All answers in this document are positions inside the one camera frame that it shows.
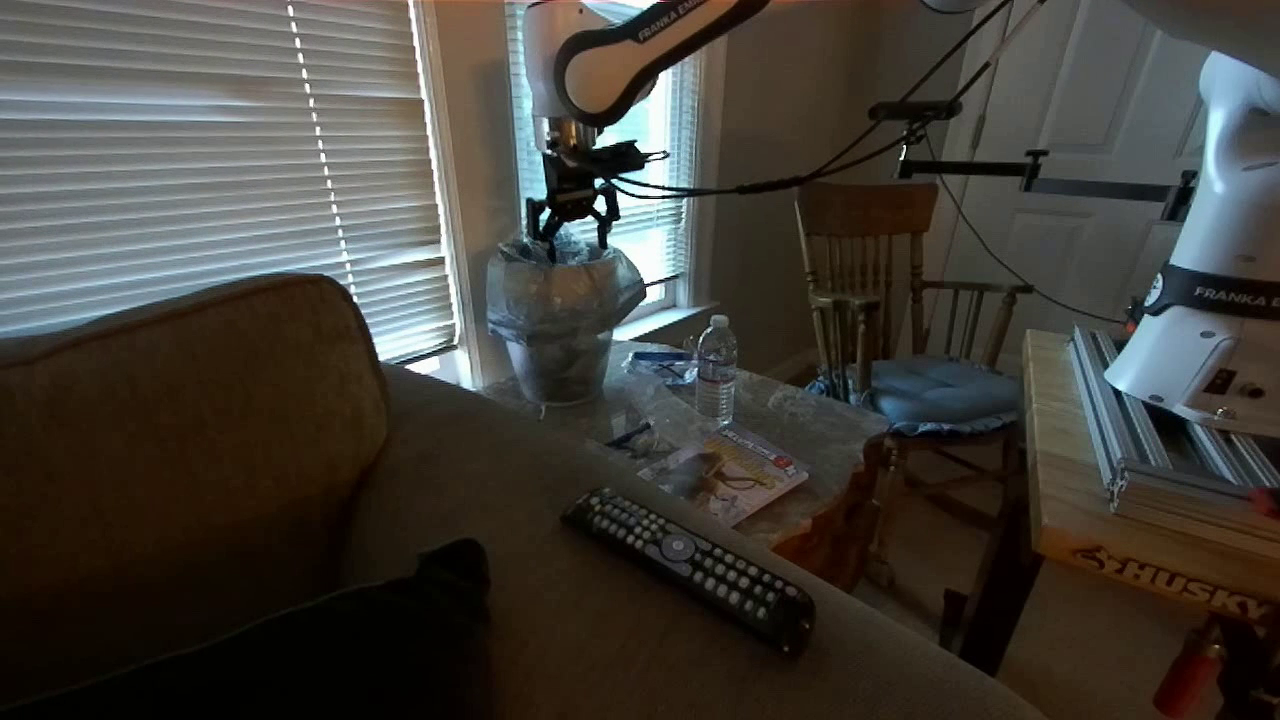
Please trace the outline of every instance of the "window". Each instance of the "window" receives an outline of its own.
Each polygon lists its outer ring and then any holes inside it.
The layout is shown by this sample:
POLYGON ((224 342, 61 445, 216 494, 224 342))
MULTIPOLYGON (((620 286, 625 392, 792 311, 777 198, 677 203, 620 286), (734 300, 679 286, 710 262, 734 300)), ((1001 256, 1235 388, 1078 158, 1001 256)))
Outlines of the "window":
MULTIPOLYGON (((511 122, 515 122, 515 163, 524 194, 542 194, 540 153, 537 153, 537 115, 524 81, 524 3, 506 0, 506 47, 511 47, 511 122)), ((637 139, 638 153, 666 153, 666 158, 637 172, 642 185, 695 185, 695 139, 698 139, 698 98, 706 94, 706 54, 689 54, 666 68, 654 87, 610 127, 600 142, 637 139)), ((631 256, 648 284, 648 300, 637 317, 673 308, 689 300, 691 280, 691 203, 689 198, 638 198, 620 194, 620 223, 610 245, 631 256)))
POLYGON ((404 0, 0 3, 0 336, 326 270, 382 360, 455 338, 404 0))

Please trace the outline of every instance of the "wooden chair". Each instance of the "wooden chair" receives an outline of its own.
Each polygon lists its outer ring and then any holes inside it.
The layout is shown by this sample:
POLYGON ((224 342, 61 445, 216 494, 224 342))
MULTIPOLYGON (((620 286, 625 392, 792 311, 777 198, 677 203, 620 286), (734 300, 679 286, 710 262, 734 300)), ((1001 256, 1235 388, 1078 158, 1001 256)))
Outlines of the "wooden chair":
POLYGON ((982 521, 954 502, 954 478, 1021 472, 1021 382, 994 369, 1017 300, 1029 284, 928 280, 923 231, 934 185, 807 185, 797 190, 800 259, 821 350, 821 388, 872 404, 893 426, 893 483, 982 521), (946 474, 911 472, 907 457, 934 451, 946 474))

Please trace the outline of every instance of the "white robot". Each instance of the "white robot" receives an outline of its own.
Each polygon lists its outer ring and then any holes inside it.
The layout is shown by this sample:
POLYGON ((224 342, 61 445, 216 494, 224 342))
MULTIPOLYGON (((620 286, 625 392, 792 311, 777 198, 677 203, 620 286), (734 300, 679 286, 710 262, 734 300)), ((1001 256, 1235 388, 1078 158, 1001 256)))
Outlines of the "white robot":
MULTIPOLYGON (((532 238, 616 217, 608 172, 637 146, 595 146, 642 87, 767 0, 532 0, 527 81, 542 121, 549 198, 532 238)), ((1189 419, 1280 436, 1280 0, 1127 0, 1156 27, 1215 47, 1201 93, 1208 139, 1189 223, 1106 382, 1189 419)))

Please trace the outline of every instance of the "wall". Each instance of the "wall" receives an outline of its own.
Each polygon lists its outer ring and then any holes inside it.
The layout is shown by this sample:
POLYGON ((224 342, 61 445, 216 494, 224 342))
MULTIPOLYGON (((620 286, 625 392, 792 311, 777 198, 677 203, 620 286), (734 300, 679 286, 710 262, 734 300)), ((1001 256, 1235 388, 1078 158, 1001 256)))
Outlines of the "wall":
MULTIPOLYGON (((501 0, 437 0, 448 85, 443 134, 455 157, 465 302, 484 308, 484 253, 515 231, 520 186, 506 139, 506 47, 501 0)), ((864 127, 877 98, 900 94, 967 22, 911 0, 777 0, 729 44, 719 163, 710 181, 746 185, 807 172, 864 127)), ((698 286, 734 318, 743 364, 797 372, 813 356, 788 194, 710 198, 698 286)), ((468 311, 470 372, 495 360, 484 317, 468 311)))

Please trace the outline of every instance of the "chair backrest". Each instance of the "chair backrest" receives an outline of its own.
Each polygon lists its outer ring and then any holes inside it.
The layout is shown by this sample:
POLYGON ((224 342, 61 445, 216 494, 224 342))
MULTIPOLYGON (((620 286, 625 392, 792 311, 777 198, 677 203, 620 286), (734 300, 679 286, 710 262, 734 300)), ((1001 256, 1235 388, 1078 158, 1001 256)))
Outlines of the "chair backrest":
POLYGON ((800 262, 821 364, 896 350, 994 364, 1025 284, 923 280, 934 185, 802 185, 800 262))

